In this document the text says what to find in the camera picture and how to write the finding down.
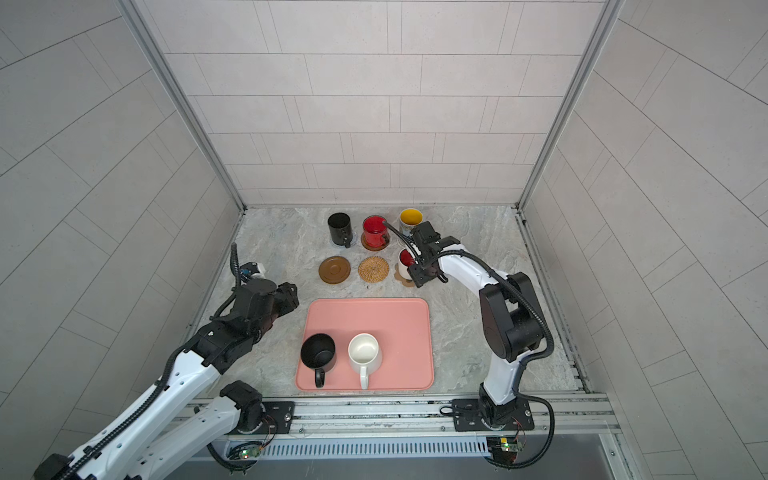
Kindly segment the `black mug red inside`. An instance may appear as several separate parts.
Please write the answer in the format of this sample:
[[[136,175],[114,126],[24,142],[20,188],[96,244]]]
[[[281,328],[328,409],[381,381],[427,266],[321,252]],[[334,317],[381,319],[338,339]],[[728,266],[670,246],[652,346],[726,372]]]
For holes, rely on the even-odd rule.
[[[363,223],[362,238],[365,237],[369,245],[381,245],[384,241],[390,242],[388,228],[385,225],[386,219],[379,215],[367,217]]]

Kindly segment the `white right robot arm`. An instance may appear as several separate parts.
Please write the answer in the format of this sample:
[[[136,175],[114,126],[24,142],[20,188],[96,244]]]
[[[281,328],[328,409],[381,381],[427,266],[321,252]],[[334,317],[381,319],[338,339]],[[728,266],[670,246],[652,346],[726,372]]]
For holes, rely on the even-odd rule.
[[[528,364],[549,357],[555,347],[530,278],[494,269],[456,238],[442,237],[429,222],[400,238],[414,259],[408,272],[418,288],[453,278],[478,294],[483,334],[493,353],[481,394],[494,407],[518,399],[541,403],[541,398],[520,391]]]

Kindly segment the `dark wooden round coaster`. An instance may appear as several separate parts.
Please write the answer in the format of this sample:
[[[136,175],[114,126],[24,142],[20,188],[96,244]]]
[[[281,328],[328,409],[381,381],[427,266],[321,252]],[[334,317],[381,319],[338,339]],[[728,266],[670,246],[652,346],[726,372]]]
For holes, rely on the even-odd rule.
[[[328,257],[318,267],[320,279],[331,285],[342,283],[349,277],[350,273],[350,262],[342,256]]]

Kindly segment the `black mug front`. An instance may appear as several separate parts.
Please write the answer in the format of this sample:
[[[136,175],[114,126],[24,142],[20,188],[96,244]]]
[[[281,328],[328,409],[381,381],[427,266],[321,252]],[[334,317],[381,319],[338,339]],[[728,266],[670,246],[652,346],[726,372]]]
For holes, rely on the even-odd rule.
[[[328,373],[336,364],[335,341],[325,333],[310,336],[302,344],[300,359],[305,367],[313,371],[315,387],[323,388]]]

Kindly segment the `woven rattan round coaster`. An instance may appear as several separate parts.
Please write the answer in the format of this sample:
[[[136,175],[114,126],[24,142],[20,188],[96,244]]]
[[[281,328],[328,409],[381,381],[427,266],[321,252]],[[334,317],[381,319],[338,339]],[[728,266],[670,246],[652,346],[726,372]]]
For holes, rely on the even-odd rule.
[[[358,274],[366,283],[379,283],[389,275],[389,263],[380,256],[370,256],[358,266]]]

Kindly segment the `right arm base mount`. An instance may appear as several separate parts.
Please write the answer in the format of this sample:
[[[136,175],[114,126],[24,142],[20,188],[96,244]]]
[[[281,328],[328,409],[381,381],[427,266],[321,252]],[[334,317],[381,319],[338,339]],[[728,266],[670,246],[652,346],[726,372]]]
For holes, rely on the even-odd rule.
[[[439,409],[453,421],[457,432],[531,431],[535,428],[527,400],[515,397],[496,405],[483,387],[479,396],[453,399]]]

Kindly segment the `cork paw print coaster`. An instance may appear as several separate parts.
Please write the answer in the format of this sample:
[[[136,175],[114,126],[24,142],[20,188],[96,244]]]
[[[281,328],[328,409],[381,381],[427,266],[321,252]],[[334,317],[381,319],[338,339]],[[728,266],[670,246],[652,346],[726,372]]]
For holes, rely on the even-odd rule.
[[[410,278],[407,268],[402,264],[397,264],[394,273],[395,279],[407,288],[413,288],[415,286],[414,281]]]

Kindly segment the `white mug red inside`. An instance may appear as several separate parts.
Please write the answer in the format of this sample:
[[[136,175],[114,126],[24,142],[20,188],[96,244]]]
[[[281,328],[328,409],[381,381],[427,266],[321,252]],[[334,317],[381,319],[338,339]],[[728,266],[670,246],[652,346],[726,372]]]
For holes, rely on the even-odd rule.
[[[408,249],[403,249],[398,255],[397,271],[399,275],[406,281],[412,282],[412,278],[409,274],[408,268],[414,264],[414,258]]]

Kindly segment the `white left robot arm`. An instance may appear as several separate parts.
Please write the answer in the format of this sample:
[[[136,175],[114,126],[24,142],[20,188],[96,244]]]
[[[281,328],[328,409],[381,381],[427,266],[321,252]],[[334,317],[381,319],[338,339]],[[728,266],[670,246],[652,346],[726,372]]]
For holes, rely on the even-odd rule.
[[[261,394],[243,381],[224,387],[204,409],[169,433],[164,428],[200,392],[263,339],[276,319],[299,306],[292,283],[254,278],[234,288],[209,323],[169,356],[161,376],[104,430],[69,455],[52,454],[36,479],[163,478],[202,447],[232,431],[277,429]]]

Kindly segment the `blue mug yellow inside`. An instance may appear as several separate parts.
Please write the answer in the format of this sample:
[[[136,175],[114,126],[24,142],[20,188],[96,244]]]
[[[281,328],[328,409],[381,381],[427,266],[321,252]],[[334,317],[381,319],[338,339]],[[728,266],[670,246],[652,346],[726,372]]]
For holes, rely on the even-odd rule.
[[[407,208],[398,217],[399,231],[406,236],[412,235],[412,230],[424,220],[423,213],[416,208]]]

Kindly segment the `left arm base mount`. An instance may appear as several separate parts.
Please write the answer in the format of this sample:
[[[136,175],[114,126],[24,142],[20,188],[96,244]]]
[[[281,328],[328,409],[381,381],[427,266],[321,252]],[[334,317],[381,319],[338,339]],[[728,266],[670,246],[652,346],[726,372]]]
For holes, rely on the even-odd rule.
[[[296,407],[293,401],[265,401],[259,391],[241,380],[223,387],[219,396],[232,400],[237,411],[237,423],[230,434],[290,432]]]

